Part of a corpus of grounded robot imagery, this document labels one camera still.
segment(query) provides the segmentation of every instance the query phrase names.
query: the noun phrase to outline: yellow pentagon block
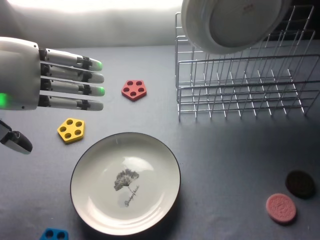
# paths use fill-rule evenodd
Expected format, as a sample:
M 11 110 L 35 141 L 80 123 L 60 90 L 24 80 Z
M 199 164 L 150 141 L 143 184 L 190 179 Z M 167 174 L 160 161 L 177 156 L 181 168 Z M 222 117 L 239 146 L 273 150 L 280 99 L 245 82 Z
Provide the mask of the yellow pentagon block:
M 57 131 L 66 144 L 74 143 L 84 137 L 85 121 L 68 118 L 61 124 Z

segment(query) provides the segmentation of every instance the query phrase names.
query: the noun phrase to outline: pink round cookie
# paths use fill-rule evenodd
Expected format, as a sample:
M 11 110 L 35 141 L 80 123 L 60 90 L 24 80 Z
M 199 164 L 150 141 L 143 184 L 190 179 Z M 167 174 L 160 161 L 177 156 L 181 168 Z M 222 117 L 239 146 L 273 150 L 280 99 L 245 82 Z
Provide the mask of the pink round cookie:
M 290 223 L 297 214 L 295 203 L 282 193 L 273 194 L 268 198 L 266 210 L 269 216 L 280 224 Z

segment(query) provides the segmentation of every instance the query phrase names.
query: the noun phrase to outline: white plate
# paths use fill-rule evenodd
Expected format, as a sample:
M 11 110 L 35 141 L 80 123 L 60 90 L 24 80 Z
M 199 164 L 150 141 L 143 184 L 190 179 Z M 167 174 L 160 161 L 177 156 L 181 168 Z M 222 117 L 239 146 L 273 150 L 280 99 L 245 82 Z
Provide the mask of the white plate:
M 291 0 L 183 0 L 181 24 L 197 48 L 230 54 L 268 36 L 290 4 Z
M 131 235 L 159 222 L 180 189 L 174 154 L 142 133 L 119 133 L 91 146 L 74 168 L 70 192 L 79 216 L 109 235 Z

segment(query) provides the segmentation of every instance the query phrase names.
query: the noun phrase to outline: black round cookie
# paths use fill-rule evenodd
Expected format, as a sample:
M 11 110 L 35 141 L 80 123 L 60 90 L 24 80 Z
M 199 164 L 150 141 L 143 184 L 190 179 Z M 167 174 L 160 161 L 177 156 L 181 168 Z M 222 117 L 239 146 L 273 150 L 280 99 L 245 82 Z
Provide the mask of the black round cookie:
M 285 186 L 290 193 L 302 199 L 310 198 L 316 192 L 315 182 L 312 177 L 300 170 L 295 170 L 288 174 Z

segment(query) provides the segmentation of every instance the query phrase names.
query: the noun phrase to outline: red pentagon block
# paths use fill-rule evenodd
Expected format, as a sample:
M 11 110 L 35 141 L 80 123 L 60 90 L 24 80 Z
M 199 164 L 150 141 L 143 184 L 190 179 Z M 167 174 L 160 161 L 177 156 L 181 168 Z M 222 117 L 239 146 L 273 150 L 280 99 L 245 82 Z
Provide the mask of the red pentagon block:
M 131 101 L 137 101 L 147 95 L 147 89 L 142 80 L 128 80 L 124 84 L 121 93 Z

